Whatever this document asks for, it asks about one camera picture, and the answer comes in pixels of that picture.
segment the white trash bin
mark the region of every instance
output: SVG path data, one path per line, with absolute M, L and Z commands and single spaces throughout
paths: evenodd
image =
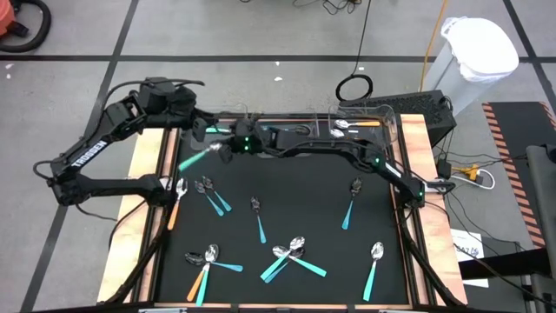
M 452 100 L 454 116 L 520 63 L 510 38 L 484 18 L 448 18 L 440 34 L 447 41 L 425 77 L 423 91 L 442 90 Z

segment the gray floor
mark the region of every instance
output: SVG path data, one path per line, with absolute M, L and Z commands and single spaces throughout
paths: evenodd
M 0 161 L 6 167 L 0 210 L 0 311 L 21 309 L 23 298 L 56 213 L 51 191 L 33 176 L 31 165 L 70 147 L 83 133 L 104 79 L 132 0 L 46 0 L 54 16 L 36 56 L 106 56 L 89 62 L 2 61 L 0 55 Z M 374 0 L 363 55 L 423 56 L 441 0 Z M 556 55 L 550 30 L 556 29 L 553 0 L 513 1 L 539 57 Z M 354 14 L 329 16 L 318 4 L 294 8 L 289 0 L 139 0 L 122 54 L 128 56 L 349 55 L 357 52 L 364 7 Z M 23 22 L 40 14 L 28 9 Z M 502 0 L 452 0 L 445 17 L 484 17 L 496 22 L 527 57 Z M 434 46 L 436 55 L 442 41 Z M 343 62 L 119 62 L 111 84 L 146 76 L 201 79 L 195 87 L 200 107 L 219 110 L 245 103 L 252 111 L 326 111 L 337 104 L 335 85 L 354 64 Z M 374 96 L 412 92 L 421 63 L 362 63 L 374 79 Z M 556 64 L 543 64 L 556 82 Z M 346 97 L 362 86 L 348 86 Z M 126 90 L 114 95 L 114 100 Z M 452 151 L 498 155 L 480 102 L 548 101 L 533 66 L 522 63 L 507 79 L 457 116 Z M 85 173 L 93 177 L 126 177 L 134 139 L 109 147 Z M 498 238 L 532 247 L 506 174 L 490 169 L 493 191 L 461 187 L 455 194 L 468 215 Z M 92 199 L 83 205 L 116 216 L 119 198 Z M 455 205 L 459 216 L 461 209 Z M 461 228 L 453 220 L 454 228 Z M 469 223 L 464 224 L 475 230 Z M 87 218 L 69 208 L 50 266 L 36 298 L 35 310 L 91 305 L 103 274 L 112 222 Z

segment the wooden frame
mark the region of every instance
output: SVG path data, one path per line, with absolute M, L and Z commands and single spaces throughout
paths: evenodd
M 422 115 L 402 115 L 401 127 L 406 138 L 406 151 L 411 169 L 425 179 L 436 178 L 436 169 L 434 166 L 433 152 L 428 141 L 427 127 Z M 166 156 L 162 167 L 162 174 L 168 175 L 171 169 L 171 159 L 174 155 L 175 140 L 177 139 L 177 130 L 172 130 L 169 134 L 169 140 L 166 147 Z M 142 136 L 139 136 L 136 143 L 133 159 L 129 169 L 129 176 L 137 177 L 147 173 L 156 171 L 156 162 L 160 148 L 162 147 L 162 130 L 145 130 Z M 401 162 L 399 141 L 394 143 L 394 157 Z M 430 203 L 437 204 L 444 208 L 444 201 L 441 195 L 427 195 Z M 125 196 L 120 207 L 119 217 L 125 215 L 131 208 L 135 207 L 141 201 L 139 196 Z M 112 249 L 110 249 L 108 261 L 104 271 L 103 282 L 99 291 L 98 301 L 106 300 L 112 296 L 125 280 L 127 275 L 136 265 L 139 256 L 139 250 L 142 244 L 145 223 L 147 222 L 147 205 L 139 209 L 129 220 L 121 226 L 112 241 Z M 153 222 L 154 230 L 158 227 L 161 211 L 156 212 Z M 463 303 L 467 302 L 463 282 L 461 280 L 460 268 L 456 259 L 453 247 L 450 225 L 447 220 L 446 212 L 441 212 L 439 208 L 427 204 L 420 209 L 420 221 L 427 247 L 428 260 L 442 282 L 452 291 L 452 293 Z M 408 223 L 410 233 L 415 238 L 414 226 Z M 143 273 L 141 290 L 139 292 L 139 301 L 147 301 L 151 288 L 151 277 L 153 272 L 154 258 L 151 259 L 147 269 Z M 416 279 L 418 303 L 427 304 L 427 290 L 425 280 L 417 262 L 414 260 L 414 274 Z M 443 302 L 436 294 L 438 305 Z M 191 307 L 194 303 L 158 303 L 157 306 L 165 307 Z M 203 307 L 208 308 L 229 308 L 229 304 L 225 303 L 205 303 Z M 323 305 L 323 304 L 240 304 L 240 308 L 280 308 L 288 307 L 294 309 L 328 309 L 328 310 L 345 310 L 346 305 Z M 355 305 L 356 309 L 410 309 L 411 305 Z

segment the orange spoon handle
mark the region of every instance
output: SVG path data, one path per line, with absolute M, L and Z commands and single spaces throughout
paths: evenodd
M 188 301 L 189 302 L 193 301 L 193 298 L 195 297 L 195 294 L 197 293 L 197 290 L 199 289 L 199 285 L 201 284 L 202 276 L 204 274 L 205 274 L 205 271 L 201 270 L 201 273 L 199 273 L 199 276 L 195 280 L 195 283 L 193 284 L 193 287 L 191 287 L 191 290 L 189 291 L 189 294 L 188 294 Z
M 355 126 L 381 126 L 381 122 L 373 121 L 373 122 L 357 122 Z
M 170 216 L 170 221 L 168 222 L 168 230 L 172 230 L 174 228 L 175 218 L 177 217 L 177 211 L 179 208 L 179 202 L 175 202 L 174 208 L 172 209 L 172 215 Z

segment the paper sheet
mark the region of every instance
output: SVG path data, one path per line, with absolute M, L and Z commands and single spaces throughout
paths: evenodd
M 467 233 L 464 230 L 451 230 L 451 231 L 452 231 L 453 243 L 457 244 L 459 247 L 461 247 L 467 253 L 469 253 L 469 254 L 477 257 L 477 258 L 485 257 L 484 250 L 483 250 L 483 244 L 482 244 L 482 238 L 480 237 L 480 234 L 473 233 L 473 232 Z M 458 258 L 458 262 L 467 261 L 467 260 L 472 259 L 470 256 L 466 255 L 463 252 L 458 251 L 457 249 L 455 251 L 455 255 Z M 486 279 L 486 278 L 485 279 L 464 280 L 463 283 L 466 284 L 466 285 L 488 288 L 488 279 Z

